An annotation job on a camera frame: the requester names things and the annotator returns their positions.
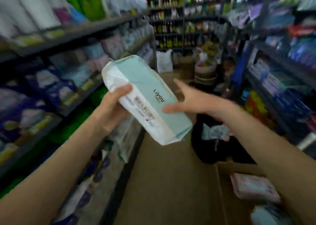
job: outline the person's left hand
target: person's left hand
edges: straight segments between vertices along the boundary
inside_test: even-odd
[[[131,115],[119,103],[119,99],[130,91],[132,91],[132,86],[128,84],[117,88],[112,93],[107,92],[101,104],[93,112],[93,115],[97,117],[105,129],[106,135],[112,132],[122,120]]]

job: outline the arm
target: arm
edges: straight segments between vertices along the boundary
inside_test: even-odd
[[[220,118],[306,225],[315,224],[316,161],[231,101],[175,82],[185,99],[165,106],[164,112],[208,113]]]
[[[108,92],[92,115],[36,171],[0,200],[0,224],[49,224],[96,147],[128,115],[117,103],[131,86]]]

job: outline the white tissue roll package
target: white tissue roll package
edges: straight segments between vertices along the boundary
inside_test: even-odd
[[[178,142],[192,128],[185,113],[166,114],[162,107],[176,103],[177,98],[160,76],[139,56],[109,62],[102,77],[110,92],[126,84],[132,91],[119,102],[160,145]]]

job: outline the brand logo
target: brand logo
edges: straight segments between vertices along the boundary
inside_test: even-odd
[[[156,91],[156,89],[154,90],[154,93],[155,93],[155,99],[156,99],[159,103],[164,102],[164,99],[163,99],[162,96],[159,94],[159,92]]]

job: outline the forearm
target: forearm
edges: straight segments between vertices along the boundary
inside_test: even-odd
[[[222,100],[220,104],[219,117],[283,197],[299,210],[304,220],[307,218],[306,223],[312,221],[316,162],[234,103]]]
[[[47,161],[0,200],[0,224],[49,224],[104,136],[92,114]]]

